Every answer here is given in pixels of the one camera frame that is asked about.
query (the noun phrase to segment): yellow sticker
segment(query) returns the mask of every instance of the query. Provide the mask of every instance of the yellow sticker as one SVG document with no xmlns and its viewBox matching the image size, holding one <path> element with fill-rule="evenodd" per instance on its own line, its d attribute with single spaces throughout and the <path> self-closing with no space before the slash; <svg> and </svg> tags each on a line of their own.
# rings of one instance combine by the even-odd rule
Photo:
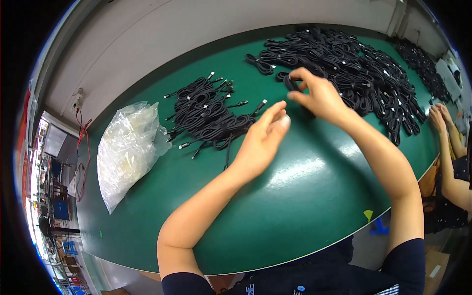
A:
<svg viewBox="0 0 472 295">
<path fill-rule="evenodd" d="M 367 222 L 370 222 L 370 221 L 371 221 L 372 213 L 373 213 L 372 210 L 366 210 L 366 211 L 364 211 L 364 215 L 365 215 L 365 217 L 367 217 L 367 220 L 368 220 Z"/>
</svg>

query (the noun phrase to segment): electrical outlet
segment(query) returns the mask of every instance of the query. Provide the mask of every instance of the electrical outlet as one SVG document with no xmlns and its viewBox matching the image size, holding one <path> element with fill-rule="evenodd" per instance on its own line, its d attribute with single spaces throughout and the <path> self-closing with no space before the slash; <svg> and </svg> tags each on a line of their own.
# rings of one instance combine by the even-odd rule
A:
<svg viewBox="0 0 472 295">
<path fill-rule="evenodd" d="M 82 108 L 82 104 L 84 102 L 84 96 L 82 93 L 77 93 L 76 95 L 73 96 L 73 101 L 72 105 L 70 106 L 70 111 L 73 113 L 77 113 L 77 109 Z"/>
</svg>

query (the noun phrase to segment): fingernail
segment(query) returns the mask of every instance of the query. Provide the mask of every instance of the fingernail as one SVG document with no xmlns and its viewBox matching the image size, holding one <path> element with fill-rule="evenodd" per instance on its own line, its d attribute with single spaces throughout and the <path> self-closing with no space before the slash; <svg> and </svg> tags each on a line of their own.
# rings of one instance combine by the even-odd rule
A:
<svg viewBox="0 0 472 295">
<path fill-rule="evenodd" d="M 280 124 L 287 129 L 290 127 L 291 122 L 292 120 L 287 114 L 285 114 L 285 116 L 282 119 L 280 119 Z"/>
</svg>

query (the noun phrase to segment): sleeve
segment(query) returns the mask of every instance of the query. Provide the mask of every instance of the sleeve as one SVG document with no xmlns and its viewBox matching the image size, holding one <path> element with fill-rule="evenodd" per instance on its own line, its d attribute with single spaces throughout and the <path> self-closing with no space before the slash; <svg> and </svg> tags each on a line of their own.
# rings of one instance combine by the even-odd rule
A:
<svg viewBox="0 0 472 295">
<path fill-rule="evenodd" d="M 164 295 L 216 295 L 204 278 L 190 272 L 176 272 L 162 280 Z"/>
<path fill-rule="evenodd" d="M 426 276 L 424 240 L 417 238 L 395 247 L 385 258 L 382 272 L 398 279 L 400 294 L 423 294 Z"/>
</svg>

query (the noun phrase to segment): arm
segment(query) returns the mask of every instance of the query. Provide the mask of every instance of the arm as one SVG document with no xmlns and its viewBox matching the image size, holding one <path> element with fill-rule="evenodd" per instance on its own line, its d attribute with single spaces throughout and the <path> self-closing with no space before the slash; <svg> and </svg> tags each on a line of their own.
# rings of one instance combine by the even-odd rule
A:
<svg viewBox="0 0 472 295">
<path fill-rule="evenodd" d="M 441 103 L 437 103 L 436 108 L 441 113 L 442 118 L 444 119 L 446 126 L 449 129 L 449 139 L 451 140 L 451 146 L 452 146 L 452 150 L 454 151 L 455 157 L 460 158 L 467 155 L 467 148 L 462 146 L 461 140 L 456 135 L 456 133 L 459 133 L 459 131 L 457 130 L 457 127 L 455 126 L 454 121 L 451 118 L 451 115 L 449 114 L 449 110 L 446 108 L 444 104 L 441 104 Z"/>
<path fill-rule="evenodd" d="M 192 248 L 231 197 L 272 162 L 290 127 L 285 101 L 274 104 L 249 129 L 235 160 L 164 222 L 157 240 L 160 277 L 190 272 L 203 277 Z"/>
<path fill-rule="evenodd" d="M 439 133 L 439 147 L 441 159 L 441 193 L 454 205 L 469 212 L 472 211 L 472 191 L 469 190 L 469 183 L 454 178 L 454 168 L 452 167 L 451 154 L 449 151 L 449 141 L 447 140 L 446 123 L 437 108 L 431 107 L 430 116 L 434 126 Z"/>
<path fill-rule="evenodd" d="M 299 102 L 314 115 L 346 131 L 357 143 L 392 203 L 388 253 L 403 242 L 424 238 L 421 194 L 416 177 L 405 156 L 383 134 L 348 108 L 326 79 L 313 76 L 304 68 L 290 74 L 302 78 L 300 90 L 310 95 L 290 92 L 288 97 Z"/>
</svg>

